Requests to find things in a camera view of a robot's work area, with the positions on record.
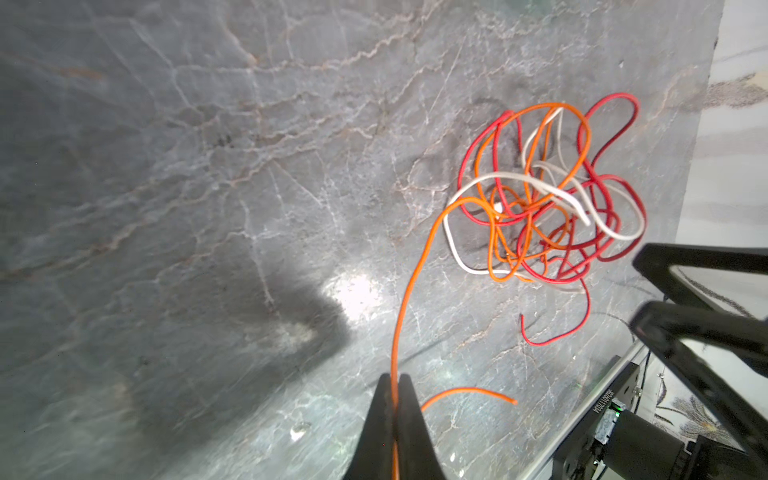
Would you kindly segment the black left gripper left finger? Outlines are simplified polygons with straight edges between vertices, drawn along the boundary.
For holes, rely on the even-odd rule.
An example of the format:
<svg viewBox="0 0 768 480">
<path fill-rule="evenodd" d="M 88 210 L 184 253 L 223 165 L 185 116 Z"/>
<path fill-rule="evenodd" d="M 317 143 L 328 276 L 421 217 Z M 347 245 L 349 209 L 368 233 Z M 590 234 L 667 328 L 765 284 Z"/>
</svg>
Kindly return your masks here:
<svg viewBox="0 0 768 480">
<path fill-rule="evenodd" d="M 395 410 L 391 376 L 380 376 L 351 462 L 343 479 L 393 478 Z"/>
</svg>

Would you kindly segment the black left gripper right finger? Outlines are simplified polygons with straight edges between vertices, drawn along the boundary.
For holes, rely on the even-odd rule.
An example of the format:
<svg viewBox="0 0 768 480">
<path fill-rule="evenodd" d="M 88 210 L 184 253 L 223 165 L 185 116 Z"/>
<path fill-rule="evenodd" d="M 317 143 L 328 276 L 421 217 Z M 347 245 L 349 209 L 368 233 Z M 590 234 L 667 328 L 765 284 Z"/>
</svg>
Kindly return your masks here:
<svg viewBox="0 0 768 480">
<path fill-rule="evenodd" d="M 407 374 L 402 374 L 398 381 L 395 429 L 398 478 L 445 480 L 413 382 Z"/>
</svg>

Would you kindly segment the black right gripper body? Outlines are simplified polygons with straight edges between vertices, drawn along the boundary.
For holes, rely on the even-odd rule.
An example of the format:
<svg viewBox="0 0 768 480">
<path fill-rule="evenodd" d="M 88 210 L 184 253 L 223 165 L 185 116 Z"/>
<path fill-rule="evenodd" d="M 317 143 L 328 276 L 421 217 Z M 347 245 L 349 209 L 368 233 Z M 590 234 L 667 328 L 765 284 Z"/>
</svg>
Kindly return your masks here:
<svg viewBox="0 0 768 480">
<path fill-rule="evenodd" d="M 765 462 L 767 419 L 683 341 L 692 339 L 728 350 L 766 376 L 767 323 L 715 309 L 675 278 L 671 268 L 765 275 L 767 250 L 647 243 L 632 265 L 670 301 L 643 304 L 630 321 L 630 329 L 702 401 L 752 461 Z"/>
</svg>

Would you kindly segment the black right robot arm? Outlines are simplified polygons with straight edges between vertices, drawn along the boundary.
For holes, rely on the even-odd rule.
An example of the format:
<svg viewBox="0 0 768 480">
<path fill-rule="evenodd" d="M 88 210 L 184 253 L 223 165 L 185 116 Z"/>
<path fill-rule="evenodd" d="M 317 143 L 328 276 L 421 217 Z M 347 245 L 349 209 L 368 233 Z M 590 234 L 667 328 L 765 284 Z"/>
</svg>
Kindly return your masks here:
<svg viewBox="0 0 768 480">
<path fill-rule="evenodd" d="M 630 330 L 713 413 L 734 446 L 701 434 L 685 443 L 631 409 L 638 365 L 617 362 L 618 372 L 587 404 L 553 454 L 555 479 L 587 479 L 597 463 L 624 479 L 764 479 L 767 476 L 767 417 L 730 386 L 687 341 L 720 348 L 760 377 L 767 375 L 767 323 L 727 313 L 706 301 L 704 290 L 682 280 L 673 268 L 764 275 L 767 252 L 759 248 L 717 248 L 649 244 L 635 269 L 665 296 L 642 305 Z"/>
</svg>

